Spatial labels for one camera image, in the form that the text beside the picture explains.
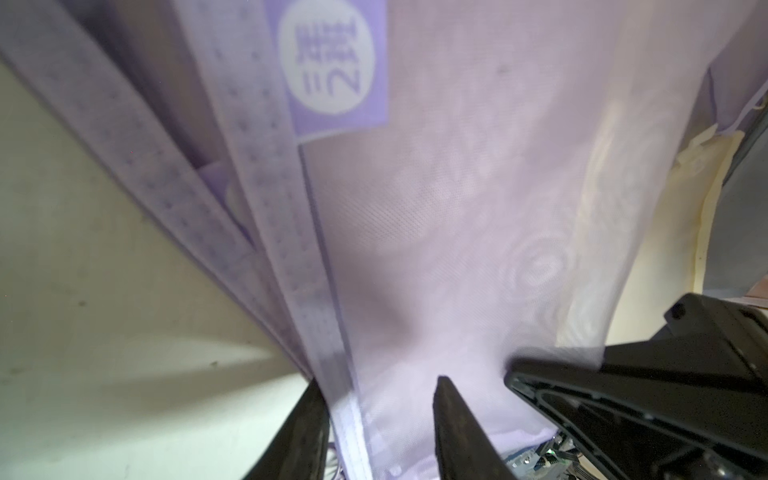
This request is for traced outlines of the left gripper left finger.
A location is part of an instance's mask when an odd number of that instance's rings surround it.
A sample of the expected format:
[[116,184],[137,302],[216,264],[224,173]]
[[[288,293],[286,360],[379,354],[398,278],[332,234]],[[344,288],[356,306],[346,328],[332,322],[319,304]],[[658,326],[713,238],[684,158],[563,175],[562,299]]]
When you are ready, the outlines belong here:
[[328,407],[312,380],[245,480],[320,480],[330,434]]

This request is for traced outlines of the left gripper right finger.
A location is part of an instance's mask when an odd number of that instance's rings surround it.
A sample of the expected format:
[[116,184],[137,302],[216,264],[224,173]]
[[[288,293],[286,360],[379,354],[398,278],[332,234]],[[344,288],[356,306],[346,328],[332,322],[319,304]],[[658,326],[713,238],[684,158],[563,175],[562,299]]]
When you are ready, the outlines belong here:
[[439,376],[433,395],[435,455],[442,480],[513,480],[455,384]]

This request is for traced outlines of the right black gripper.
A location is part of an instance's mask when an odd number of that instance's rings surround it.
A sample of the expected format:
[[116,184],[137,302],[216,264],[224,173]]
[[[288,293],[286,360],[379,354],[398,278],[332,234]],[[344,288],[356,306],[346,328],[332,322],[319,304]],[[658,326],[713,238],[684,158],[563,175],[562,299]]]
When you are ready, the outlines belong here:
[[597,370],[520,359],[506,386],[609,479],[765,478],[765,314],[690,293],[665,320]]

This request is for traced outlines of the cream mesh pencil pouch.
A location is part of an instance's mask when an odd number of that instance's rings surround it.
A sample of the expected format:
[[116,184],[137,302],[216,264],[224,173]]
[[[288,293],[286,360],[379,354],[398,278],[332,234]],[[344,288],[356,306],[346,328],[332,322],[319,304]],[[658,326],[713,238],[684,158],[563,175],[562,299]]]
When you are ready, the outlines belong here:
[[608,331],[607,344],[651,338],[664,313],[700,293],[717,202],[744,139],[710,127],[676,156]]

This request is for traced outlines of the purple mesh pouch cream trim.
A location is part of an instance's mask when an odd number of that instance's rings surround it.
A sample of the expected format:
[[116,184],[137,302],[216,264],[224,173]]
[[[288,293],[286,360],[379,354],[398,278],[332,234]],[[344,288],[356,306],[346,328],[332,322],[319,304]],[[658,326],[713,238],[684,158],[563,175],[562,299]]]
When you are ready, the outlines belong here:
[[239,479],[314,380],[344,479],[595,365],[763,1],[5,1],[1,475]]

